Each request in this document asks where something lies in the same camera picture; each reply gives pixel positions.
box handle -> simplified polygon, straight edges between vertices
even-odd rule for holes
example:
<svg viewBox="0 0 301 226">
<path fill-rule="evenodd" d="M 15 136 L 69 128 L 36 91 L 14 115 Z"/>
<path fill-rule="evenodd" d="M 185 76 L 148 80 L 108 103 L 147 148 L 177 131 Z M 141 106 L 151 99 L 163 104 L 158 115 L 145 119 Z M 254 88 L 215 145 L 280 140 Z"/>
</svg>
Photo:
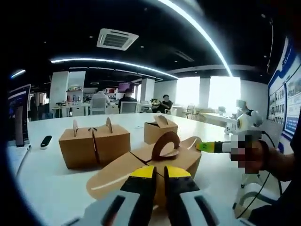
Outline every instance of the box handle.
<svg viewBox="0 0 301 226">
<path fill-rule="evenodd" d="M 77 134 L 77 130 L 78 130 L 78 125 L 77 125 L 77 121 L 76 120 L 73 120 L 73 133 L 74 133 L 74 136 L 76 137 L 76 134 Z"/>
<path fill-rule="evenodd" d="M 107 127 L 109 128 L 110 132 L 113 133 L 113 130 L 112 130 L 112 124 L 111 124 L 111 120 L 110 120 L 109 117 L 107 118 L 106 125 L 107 125 Z"/>
<path fill-rule="evenodd" d="M 180 147 L 180 139 L 178 135 L 174 132 L 167 132 L 163 134 L 158 141 L 155 143 L 152 154 L 151 154 L 151 159 L 155 161 L 160 161 L 160 160 L 167 160 L 167 159 L 175 159 L 179 153 L 179 151 L 173 151 L 171 153 L 168 153 L 164 156 L 161 156 L 160 153 L 162 149 L 167 145 L 168 143 L 173 143 L 174 144 L 174 149 L 178 149 Z"/>
<path fill-rule="evenodd" d="M 168 120 L 163 115 L 159 115 L 158 118 L 161 119 L 164 123 L 166 123 L 166 125 L 168 125 Z"/>
</svg>

black ceiling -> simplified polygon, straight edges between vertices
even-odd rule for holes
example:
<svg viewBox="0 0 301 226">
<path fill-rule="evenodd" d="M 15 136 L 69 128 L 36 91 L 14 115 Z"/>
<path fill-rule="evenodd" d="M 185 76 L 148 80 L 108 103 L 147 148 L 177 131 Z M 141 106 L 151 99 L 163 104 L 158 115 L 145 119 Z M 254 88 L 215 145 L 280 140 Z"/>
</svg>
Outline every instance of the black ceiling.
<svg viewBox="0 0 301 226">
<path fill-rule="evenodd" d="M 148 70 L 104 62 L 52 64 L 51 59 L 89 57 L 130 62 L 163 72 L 200 65 L 221 65 L 221 60 L 202 35 L 183 17 L 158 0 L 65 0 L 42 1 L 14 10 L 8 52 L 9 72 L 26 73 L 13 86 L 50 82 L 53 72 L 70 67 L 103 67 L 131 71 L 121 73 L 89 69 L 85 84 L 92 81 L 132 81 L 136 73 L 172 79 Z M 241 0 L 173 0 L 209 34 L 229 65 L 250 65 L 256 70 L 233 70 L 235 76 L 268 83 L 284 43 L 277 18 L 266 7 Z M 272 26 L 274 40 L 269 62 Z M 96 47 L 100 29 L 109 28 L 139 35 L 126 51 Z M 192 60 L 188 61 L 178 53 Z M 225 70 L 174 74 L 178 77 L 227 75 Z"/>
</svg>

unfolded cardboard box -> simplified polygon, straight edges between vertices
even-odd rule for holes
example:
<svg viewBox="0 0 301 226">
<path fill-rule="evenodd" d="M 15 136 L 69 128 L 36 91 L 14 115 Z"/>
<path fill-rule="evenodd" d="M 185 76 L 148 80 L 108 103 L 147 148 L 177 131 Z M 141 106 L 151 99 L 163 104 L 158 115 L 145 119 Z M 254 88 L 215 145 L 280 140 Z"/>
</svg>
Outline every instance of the unfolded cardboard box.
<svg viewBox="0 0 301 226">
<path fill-rule="evenodd" d="M 78 128 L 74 120 L 73 129 L 66 129 L 59 139 L 62 155 L 69 169 L 97 166 L 92 129 Z"/>
<path fill-rule="evenodd" d="M 95 199 L 101 199 L 109 192 L 120 189 L 136 169 L 154 165 L 157 167 L 155 203 L 164 207 L 164 166 L 183 168 L 194 177 L 201 158 L 201 152 L 195 148 L 198 142 L 201 142 L 198 137 L 190 137 L 180 142 L 177 134 L 168 132 L 157 143 L 132 150 L 104 167 L 88 180 L 87 191 Z"/>
<path fill-rule="evenodd" d="M 112 125 L 109 118 L 106 125 L 96 127 L 93 134 L 95 149 L 102 166 L 131 150 L 130 133 L 120 125 Z"/>
<path fill-rule="evenodd" d="M 163 115 L 154 116 L 154 122 L 146 122 L 144 124 L 144 142 L 154 144 L 156 141 L 167 132 L 178 132 L 178 125 L 173 121 L 168 120 Z"/>
</svg>

ceiling light strip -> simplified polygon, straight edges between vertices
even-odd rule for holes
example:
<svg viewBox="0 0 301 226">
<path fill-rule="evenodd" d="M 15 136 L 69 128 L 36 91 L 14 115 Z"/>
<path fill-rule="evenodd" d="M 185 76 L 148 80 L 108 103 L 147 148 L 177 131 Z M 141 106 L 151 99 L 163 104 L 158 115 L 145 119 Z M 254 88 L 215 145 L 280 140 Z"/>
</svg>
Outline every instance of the ceiling light strip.
<svg viewBox="0 0 301 226">
<path fill-rule="evenodd" d="M 97 58 L 69 58 L 69 59 L 60 59 L 60 60 L 52 60 L 51 63 L 53 64 L 57 64 L 57 63 L 63 63 L 63 62 L 69 62 L 69 61 L 96 61 L 96 62 L 107 62 L 107 63 L 115 63 L 115 64 L 120 64 L 120 65 L 128 65 L 128 66 L 133 66 L 133 67 L 138 67 L 138 68 L 142 68 L 145 70 L 149 70 L 152 72 L 157 72 L 163 75 L 167 75 L 169 77 L 172 77 L 174 79 L 179 79 L 176 76 L 173 76 L 171 74 L 167 74 L 165 72 L 161 72 L 158 71 L 156 69 L 153 68 L 149 68 L 149 67 L 145 67 L 142 65 L 136 65 L 136 64 L 132 64 L 132 63 L 128 63 L 128 62 L 123 62 L 123 61 L 117 61 L 117 60 L 108 60 L 108 59 L 97 59 Z"/>
<path fill-rule="evenodd" d="M 69 69 L 87 69 L 87 67 L 69 67 Z"/>
<path fill-rule="evenodd" d="M 222 63 L 224 64 L 229 76 L 233 76 L 230 68 L 228 67 L 228 64 L 227 64 L 225 58 L 222 55 L 222 53 L 217 48 L 215 43 L 212 41 L 210 36 L 205 32 L 205 30 L 191 16 L 189 16 L 183 9 L 178 7 L 176 4 L 172 3 L 169 0 L 158 0 L 158 1 L 162 2 L 163 4 L 167 5 L 171 9 L 173 9 L 175 12 L 177 12 L 182 17 L 184 17 L 192 26 L 194 26 L 201 33 L 201 35 L 207 40 L 207 42 L 209 42 L 211 47 L 214 49 L 214 51 L 216 52 L 216 54 L 218 55 L 218 57 L 221 59 Z"/>
<path fill-rule="evenodd" d="M 18 75 L 20 75 L 20 74 L 23 74 L 23 73 L 25 73 L 26 72 L 26 70 L 20 70 L 20 71 L 18 71 L 18 72 L 16 72 L 15 74 L 13 74 L 10 78 L 14 78 L 14 77 L 16 77 L 16 76 L 18 76 Z"/>
<path fill-rule="evenodd" d="M 130 72 L 130 71 L 125 71 L 125 70 L 120 70 L 120 69 L 115 69 L 118 72 L 127 72 L 127 73 L 131 73 L 131 74 L 136 74 L 136 72 Z"/>
<path fill-rule="evenodd" d="M 110 71 L 114 71 L 113 68 L 107 68 L 107 67 L 89 67 L 89 69 L 103 69 L 103 70 L 110 70 Z"/>
</svg>

desk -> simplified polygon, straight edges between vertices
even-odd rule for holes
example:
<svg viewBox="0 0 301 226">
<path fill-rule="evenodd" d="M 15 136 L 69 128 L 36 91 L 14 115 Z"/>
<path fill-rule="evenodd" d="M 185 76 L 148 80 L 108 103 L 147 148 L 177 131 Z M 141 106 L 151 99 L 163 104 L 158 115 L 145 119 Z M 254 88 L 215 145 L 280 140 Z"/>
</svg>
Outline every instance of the desk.
<svg viewBox="0 0 301 226">
<path fill-rule="evenodd" d="M 131 149 L 136 149 L 144 144 L 144 123 L 154 121 L 154 115 L 158 114 L 114 114 L 110 115 L 110 119 L 113 124 L 119 124 L 131 133 Z M 59 147 L 59 137 L 66 128 L 72 128 L 74 119 L 80 127 L 97 127 L 104 125 L 107 117 L 89 115 L 28 123 L 32 148 L 24 159 L 17 181 L 25 200 L 46 225 L 57 226 L 82 216 L 85 208 L 95 201 L 87 193 L 86 183 L 97 171 L 67 169 Z M 191 136 L 200 136 L 204 142 L 230 139 L 222 127 L 173 115 L 165 117 L 178 124 L 181 140 Z M 46 150 L 40 150 L 40 143 L 47 135 L 52 135 L 52 141 Z M 195 182 L 200 189 L 231 207 L 240 188 L 243 172 L 236 162 L 230 161 L 228 153 L 203 153 Z M 162 226 L 165 223 L 160 220 L 150 225 Z"/>
<path fill-rule="evenodd" d="M 217 113 L 201 113 L 201 114 L 204 115 L 208 119 L 223 121 L 226 123 L 236 123 L 236 121 L 237 121 L 236 119 L 227 118 L 227 117 L 221 116 Z"/>
<path fill-rule="evenodd" d="M 89 112 L 89 107 L 91 107 L 91 104 L 90 103 L 82 103 L 80 105 L 64 105 L 64 106 L 55 106 L 54 108 L 52 108 L 52 111 L 53 111 L 53 118 L 55 116 L 55 111 L 59 110 L 59 117 L 60 115 L 62 117 L 68 117 L 69 116 L 69 110 L 70 108 L 73 108 L 73 107 L 84 107 L 85 108 L 85 115 L 88 115 L 88 112 Z"/>
</svg>

